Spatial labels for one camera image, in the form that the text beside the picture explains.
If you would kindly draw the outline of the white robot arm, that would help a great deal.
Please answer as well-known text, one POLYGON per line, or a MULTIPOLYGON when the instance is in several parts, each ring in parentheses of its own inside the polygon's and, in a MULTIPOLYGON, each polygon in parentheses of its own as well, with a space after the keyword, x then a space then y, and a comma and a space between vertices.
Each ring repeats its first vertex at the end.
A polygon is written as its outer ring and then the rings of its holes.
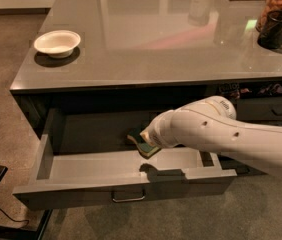
POLYGON ((238 121, 232 103, 212 96, 156 116, 141 132, 151 146, 219 153, 282 178, 282 127, 238 121))

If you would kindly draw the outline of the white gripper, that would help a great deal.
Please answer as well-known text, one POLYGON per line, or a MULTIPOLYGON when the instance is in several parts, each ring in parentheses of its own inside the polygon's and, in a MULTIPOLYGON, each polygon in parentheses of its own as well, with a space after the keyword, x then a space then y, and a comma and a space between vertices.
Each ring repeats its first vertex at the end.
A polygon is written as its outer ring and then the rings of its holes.
POLYGON ((140 133, 142 139, 150 146, 173 148, 180 144, 178 132, 180 124, 177 121, 177 110, 168 110, 156 116, 147 130, 140 133))

